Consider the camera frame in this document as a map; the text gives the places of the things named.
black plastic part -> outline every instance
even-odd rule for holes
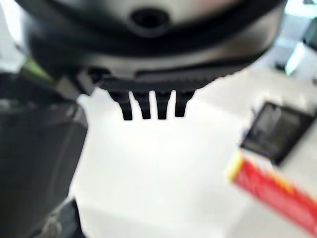
[[[28,237],[65,200],[87,127],[71,102],[0,111],[0,237]]]
[[[46,225],[50,220],[54,220],[58,232],[53,238],[86,238],[80,224],[80,217],[77,203],[71,200],[54,210],[43,222],[43,225],[34,231],[28,238],[52,238],[52,233],[47,231]]]
[[[167,106],[171,92],[155,92],[158,105],[158,119],[165,120],[167,118]]]
[[[20,103],[58,103],[65,99],[43,79],[22,70],[19,74],[0,74],[0,99],[17,100]]]
[[[125,92],[124,91],[121,91],[121,92],[109,91],[109,94],[113,100],[119,103],[122,110],[123,119],[132,120],[133,116],[132,116],[132,108],[131,108],[131,103],[129,98],[129,91],[125,91]]]
[[[89,52],[121,56],[159,57],[196,52],[216,46],[243,31],[257,19],[286,1],[245,1],[225,14],[208,19],[199,25],[194,24],[185,30],[176,29],[154,39],[142,39],[129,33],[129,31],[117,34],[116,29],[100,30],[97,25],[89,24],[88,21],[76,16],[76,14],[70,14],[65,7],[54,4],[53,1],[17,0],[17,2],[28,12],[24,18],[28,34],[25,35],[28,38],[25,39],[25,42],[31,43],[32,52],[39,54],[41,51],[46,52],[49,44],[63,44],[63,48],[67,48],[66,44],[69,43],[68,46],[72,46],[72,48],[84,46]],[[46,46],[36,43],[40,36],[49,40],[46,42]]]
[[[175,116],[182,118],[185,116],[186,106],[189,100],[193,98],[195,91],[176,92]]]
[[[135,100],[138,101],[143,119],[151,119],[151,108],[150,108],[150,93],[149,92],[134,92]]]
[[[279,166],[314,120],[295,109],[265,103],[241,148],[265,156]]]

white surface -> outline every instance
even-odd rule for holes
[[[100,90],[81,101],[92,126],[72,191],[89,237],[223,237],[248,202],[223,182],[241,121],[195,99],[185,119],[133,122]]]
[[[185,119],[173,117],[173,99],[168,120],[141,120],[133,101],[131,122],[102,90],[82,97],[91,126],[71,193],[88,237],[308,237],[223,180],[253,103],[268,92],[303,106],[317,91],[246,70],[199,91]]]

plastic teeth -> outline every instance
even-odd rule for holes
[[[151,118],[151,106],[150,106],[150,92],[132,92],[135,100],[138,102],[143,119]],[[195,91],[176,92],[176,104],[175,104],[175,116],[182,118],[186,113],[186,106],[189,100],[194,96]],[[132,108],[129,98],[129,91],[109,92],[110,96],[116,101],[122,110],[124,120],[132,120]],[[155,92],[157,107],[158,107],[158,119],[165,120],[167,118],[167,106],[171,97],[171,92]]]

black object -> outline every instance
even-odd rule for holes
[[[151,118],[150,108],[150,93],[149,92],[134,92],[134,98],[138,101],[143,119]]]
[[[265,103],[241,148],[267,157],[280,165],[314,122],[311,115],[289,107]]]
[[[86,133],[74,102],[0,109],[0,237],[26,237],[64,201]]]
[[[171,92],[156,92],[155,97],[157,98],[158,105],[158,119],[165,120],[167,117],[167,106],[170,99]]]
[[[67,78],[69,86],[87,95],[95,86],[108,90],[130,120],[128,91],[193,92],[252,64],[273,44],[286,2],[232,0],[202,7],[189,0],[175,7],[167,1],[162,9],[159,0],[2,4],[20,49],[53,80]],[[138,101],[147,119],[143,99]]]
[[[81,229],[76,201],[65,201],[27,238],[86,238]]]
[[[304,34],[303,42],[317,51],[317,18],[314,18]]]
[[[175,116],[182,118],[185,116],[186,106],[189,100],[194,96],[193,92],[177,92],[176,93],[176,106],[175,106]]]

green object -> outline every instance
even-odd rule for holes
[[[46,81],[53,82],[53,79],[32,58],[27,58],[22,69],[27,70]]]

